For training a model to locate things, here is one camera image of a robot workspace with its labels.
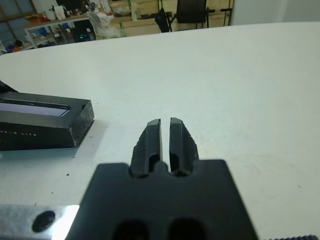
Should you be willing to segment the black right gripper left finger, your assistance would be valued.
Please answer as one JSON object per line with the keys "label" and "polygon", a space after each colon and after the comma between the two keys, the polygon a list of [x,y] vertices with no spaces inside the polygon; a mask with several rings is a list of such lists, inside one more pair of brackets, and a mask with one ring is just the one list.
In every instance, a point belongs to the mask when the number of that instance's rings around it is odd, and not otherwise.
{"label": "black right gripper left finger", "polygon": [[147,177],[163,160],[162,153],[161,120],[157,118],[147,123],[133,148],[130,175],[134,178]]}

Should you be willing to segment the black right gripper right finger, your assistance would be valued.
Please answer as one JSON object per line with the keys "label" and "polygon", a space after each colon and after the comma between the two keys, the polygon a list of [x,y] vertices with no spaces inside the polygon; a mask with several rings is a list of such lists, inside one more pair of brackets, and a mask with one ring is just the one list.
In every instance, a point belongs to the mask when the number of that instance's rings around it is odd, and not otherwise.
{"label": "black right gripper right finger", "polygon": [[170,118],[169,126],[169,161],[171,174],[186,177],[194,170],[199,161],[197,145],[184,122],[176,117]]}

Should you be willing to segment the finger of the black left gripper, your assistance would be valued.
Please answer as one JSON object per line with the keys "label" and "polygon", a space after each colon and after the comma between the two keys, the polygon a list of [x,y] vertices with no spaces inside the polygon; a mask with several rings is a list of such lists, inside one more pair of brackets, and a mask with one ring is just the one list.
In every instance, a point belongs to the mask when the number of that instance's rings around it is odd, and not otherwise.
{"label": "finger of the black left gripper", "polygon": [[18,93],[18,91],[0,80],[0,94],[5,93]]}

